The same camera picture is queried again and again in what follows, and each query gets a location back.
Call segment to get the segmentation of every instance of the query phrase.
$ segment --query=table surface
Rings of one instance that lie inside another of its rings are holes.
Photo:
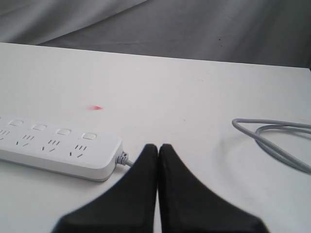
[[[170,143],[200,181],[272,233],[311,228],[311,177],[231,125],[237,117],[311,123],[308,69],[0,43],[0,70],[1,113],[119,135],[133,161],[146,143]],[[263,135],[311,164],[309,138]],[[127,169],[95,183],[0,162],[0,231],[49,232]]]

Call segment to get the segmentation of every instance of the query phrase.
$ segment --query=power strip switch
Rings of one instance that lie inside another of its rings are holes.
[[[119,137],[0,115],[0,160],[105,181],[122,154]]]

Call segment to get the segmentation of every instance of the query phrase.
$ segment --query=power cord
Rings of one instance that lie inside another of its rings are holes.
[[[119,155],[116,158],[116,163],[121,164],[123,166],[125,166],[125,165],[132,166],[133,165],[133,162],[129,160],[128,153],[126,153],[126,152],[123,152],[122,155]]]
[[[241,126],[239,123],[269,124],[269,125],[262,126],[258,128],[255,132],[252,132],[246,129],[245,127]],[[271,141],[267,140],[266,138],[260,135],[260,133],[265,130],[285,130],[285,131],[291,131],[291,132],[311,134],[311,130],[310,130],[311,125],[286,122],[286,121],[278,121],[278,120],[242,119],[242,118],[237,118],[237,119],[232,120],[232,125],[237,130],[255,139],[258,146],[262,148],[267,154],[274,157],[275,159],[281,161],[282,163],[292,168],[311,174],[311,166],[295,158],[294,156],[292,156],[291,154],[289,154],[282,148],[278,147],[276,144],[272,143]]]

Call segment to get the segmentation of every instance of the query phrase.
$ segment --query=gray cloth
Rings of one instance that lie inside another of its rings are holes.
[[[81,5],[81,1],[71,7],[66,1],[57,2],[71,14],[79,9],[81,15],[91,15],[91,7]],[[54,18],[61,21],[56,14]],[[75,29],[78,27],[66,16],[62,20],[64,27],[71,25],[71,33],[50,41],[36,40],[44,28],[41,25],[33,26],[27,36],[20,33],[13,39],[6,37],[6,41],[186,59],[311,66],[309,0],[147,0],[81,29]],[[45,27],[53,30],[49,24]]]
[[[0,42],[38,45],[146,0],[0,0]]]

